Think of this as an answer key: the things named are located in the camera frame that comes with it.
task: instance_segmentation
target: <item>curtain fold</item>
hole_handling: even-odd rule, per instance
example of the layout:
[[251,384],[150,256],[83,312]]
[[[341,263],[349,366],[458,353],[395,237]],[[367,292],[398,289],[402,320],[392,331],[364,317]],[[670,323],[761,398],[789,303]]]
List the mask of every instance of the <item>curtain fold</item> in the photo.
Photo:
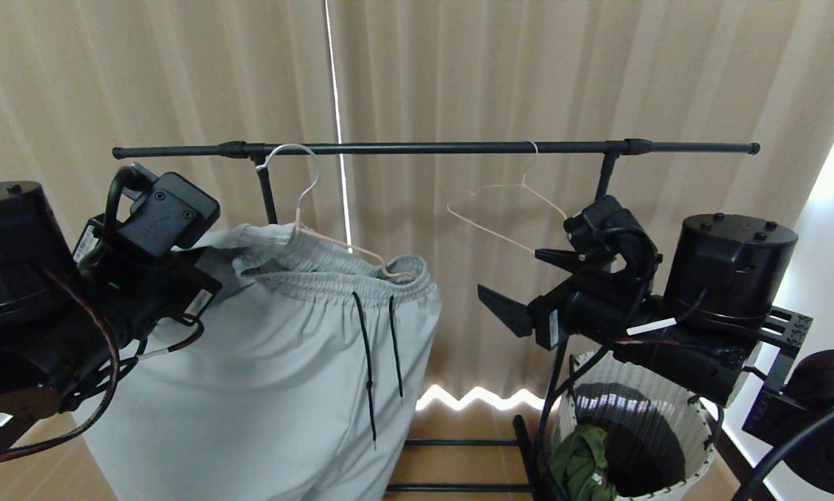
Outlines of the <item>curtain fold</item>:
[[[335,142],[327,26],[296,1],[0,2],[0,180],[42,183],[76,241],[103,212],[113,146]],[[216,228],[265,224],[242,159],[138,159],[219,199]],[[336,159],[325,158],[305,220],[344,237]],[[303,157],[273,161],[281,222],[314,177]]]
[[[330,3],[344,141],[762,143],[756,156],[618,161],[609,193],[665,263],[683,218],[738,212],[792,225],[834,137],[834,1]],[[356,244],[426,257],[442,290],[427,384],[462,395],[544,390],[550,354],[475,297],[530,301],[566,274],[465,225],[446,204],[531,248],[568,248],[562,216],[520,190],[531,155],[346,157]],[[573,214],[599,155],[543,155],[529,184]],[[592,347],[572,340],[572,352]]]

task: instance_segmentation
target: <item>empty hanger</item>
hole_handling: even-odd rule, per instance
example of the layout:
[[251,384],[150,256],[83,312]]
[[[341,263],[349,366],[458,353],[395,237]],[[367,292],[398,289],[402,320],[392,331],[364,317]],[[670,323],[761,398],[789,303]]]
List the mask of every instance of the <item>empty hanger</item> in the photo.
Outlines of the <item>empty hanger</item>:
[[[537,196],[538,198],[543,200],[543,202],[546,202],[550,207],[552,207],[553,209],[556,209],[560,214],[562,214],[562,219],[563,220],[567,219],[568,216],[566,215],[566,212],[564,210],[559,209],[559,206],[557,206],[553,202],[550,202],[550,200],[548,200],[545,196],[542,196],[540,193],[537,193],[537,191],[534,191],[534,188],[531,188],[528,184],[525,184],[525,180],[528,177],[528,169],[530,169],[531,167],[534,167],[534,163],[537,162],[537,158],[538,158],[538,156],[540,156],[540,150],[537,147],[537,143],[534,143],[534,141],[529,141],[529,143],[531,143],[531,145],[534,146],[534,158],[531,160],[531,163],[529,163],[527,166],[525,166],[524,170],[522,171],[522,181],[521,182],[511,183],[511,184],[486,184],[486,185],[480,186],[475,191],[470,191],[470,196],[471,197],[478,196],[478,194],[481,193],[481,190],[484,190],[486,188],[509,188],[509,187],[517,186],[519,188],[524,188],[524,189],[530,191],[532,194],[534,194],[535,196]],[[499,237],[499,238],[502,238],[503,240],[506,240],[506,241],[510,242],[510,244],[518,245],[519,247],[524,248],[526,251],[528,251],[528,253],[531,253],[531,256],[534,256],[534,250],[529,248],[527,245],[519,244],[518,241],[515,241],[515,240],[513,240],[509,237],[505,237],[505,235],[499,234],[498,232],[490,230],[489,228],[485,228],[484,226],[479,225],[478,223],[475,223],[474,221],[470,220],[469,218],[465,218],[465,216],[461,216],[457,212],[454,212],[453,209],[451,209],[451,203],[450,202],[448,202],[447,206],[448,206],[448,212],[451,212],[454,216],[457,216],[458,218],[463,219],[465,222],[470,223],[470,225],[473,225],[476,228],[478,228],[478,229],[480,229],[484,232],[489,232],[490,234],[494,235],[494,237]]]
[[345,248],[352,248],[355,251],[359,251],[359,253],[367,254],[370,257],[375,257],[377,260],[379,260],[379,269],[383,272],[383,275],[385,275],[388,278],[394,278],[394,277],[397,277],[397,276],[410,276],[412,278],[417,278],[417,276],[414,275],[413,273],[408,273],[406,271],[403,271],[401,273],[391,273],[391,272],[389,272],[388,269],[386,269],[385,260],[379,254],[372,253],[370,250],[366,250],[366,248],[360,248],[360,247],[356,247],[352,244],[347,244],[344,241],[338,241],[337,239],[334,239],[334,238],[325,237],[325,235],[319,234],[319,232],[312,231],[312,230],[306,228],[305,226],[303,226],[302,222],[300,220],[301,215],[302,215],[303,199],[305,199],[305,196],[307,196],[308,193],[311,190],[314,190],[315,186],[318,184],[318,181],[321,179],[321,169],[322,169],[321,159],[308,146],[296,145],[296,143],[286,143],[286,145],[280,145],[280,146],[277,146],[277,148],[275,148],[274,150],[271,150],[271,153],[269,153],[268,156],[265,157],[265,163],[260,165],[260,166],[257,166],[256,169],[259,170],[261,168],[268,168],[268,164],[271,161],[271,159],[274,158],[274,155],[277,155],[279,152],[281,152],[283,150],[299,150],[299,151],[308,153],[309,155],[312,156],[312,158],[314,158],[315,165],[318,168],[318,174],[315,175],[314,181],[312,181],[312,183],[309,184],[309,186],[307,188],[305,188],[305,191],[303,191],[299,195],[299,200],[296,201],[296,220],[294,221],[294,226],[293,226],[294,235],[308,234],[308,235],[311,235],[311,237],[317,238],[319,240],[329,241],[331,244],[341,245]]

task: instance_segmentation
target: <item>floor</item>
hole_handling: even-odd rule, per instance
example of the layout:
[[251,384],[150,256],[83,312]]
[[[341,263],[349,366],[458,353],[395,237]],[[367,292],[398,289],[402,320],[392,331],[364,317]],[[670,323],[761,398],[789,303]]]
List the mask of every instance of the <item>floor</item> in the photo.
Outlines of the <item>floor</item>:
[[[497,410],[481,401],[462,411],[433,402],[417,412],[411,438],[514,438],[512,419],[525,417],[528,429],[537,425],[538,412],[521,406]],[[56,416],[31,430],[22,441],[31,443],[69,431],[69,416]],[[417,482],[526,482],[517,447],[405,447],[392,483]],[[686,501],[728,501],[738,487],[735,476],[719,458],[707,476],[694,486]],[[527,501],[527,494],[395,493],[395,501]],[[0,501],[114,501],[101,470],[85,442],[0,464]]]

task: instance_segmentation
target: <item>black drawstring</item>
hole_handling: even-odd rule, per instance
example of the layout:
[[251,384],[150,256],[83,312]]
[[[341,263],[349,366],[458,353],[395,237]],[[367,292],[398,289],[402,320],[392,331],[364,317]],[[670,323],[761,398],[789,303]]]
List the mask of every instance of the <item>black drawstring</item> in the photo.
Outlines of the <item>black drawstring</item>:
[[398,338],[395,336],[395,297],[389,296],[389,326],[392,328],[392,349],[395,352],[395,372],[398,373],[398,396],[404,398],[404,384],[401,383],[401,361],[398,359]]
[[364,324],[364,308],[360,304],[358,292],[352,292],[355,305],[358,307],[358,320],[362,324],[362,338],[364,339],[364,353],[367,358],[367,403],[370,410],[370,431],[373,434],[373,447],[376,448],[376,419],[373,415],[373,364],[370,363],[370,341],[367,339],[367,327]]

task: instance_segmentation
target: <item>clothes rack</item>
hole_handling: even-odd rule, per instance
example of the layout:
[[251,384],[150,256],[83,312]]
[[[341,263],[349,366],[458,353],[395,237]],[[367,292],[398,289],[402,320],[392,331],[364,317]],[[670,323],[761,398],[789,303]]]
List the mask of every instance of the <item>clothes rack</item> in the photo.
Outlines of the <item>clothes rack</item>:
[[[114,148],[114,158],[144,157],[178,157],[178,156],[223,156],[233,159],[250,159],[261,166],[265,157],[279,143],[245,143],[230,141],[210,146],[166,146],[145,148]],[[734,152],[754,155],[760,151],[759,143],[655,143],[645,139],[624,139],[621,141],[557,141],[557,142],[464,142],[464,143],[306,143],[318,155],[420,155],[420,154],[511,154],[511,153],[597,153],[604,155],[599,172],[595,200],[607,194],[614,163],[623,156],[642,155],[651,152]],[[281,151],[280,155],[302,155],[302,151]],[[259,185],[262,190],[265,214],[271,224],[277,224],[278,215],[271,193],[271,181],[267,168],[258,168]],[[567,346],[561,343],[556,348],[553,370],[547,394],[544,398],[544,410],[548,413],[553,406],[554,391],[559,384],[564,356]],[[534,501],[553,499],[550,486],[540,475],[538,459],[534,444],[528,434],[524,418],[516,415],[513,419],[515,440],[407,440],[405,447],[518,447],[522,455],[522,465],[528,483],[492,484],[492,483],[422,483],[390,484],[387,492],[512,492],[530,493]],[[546,432],[546,422],[538,426],[540,437]]]

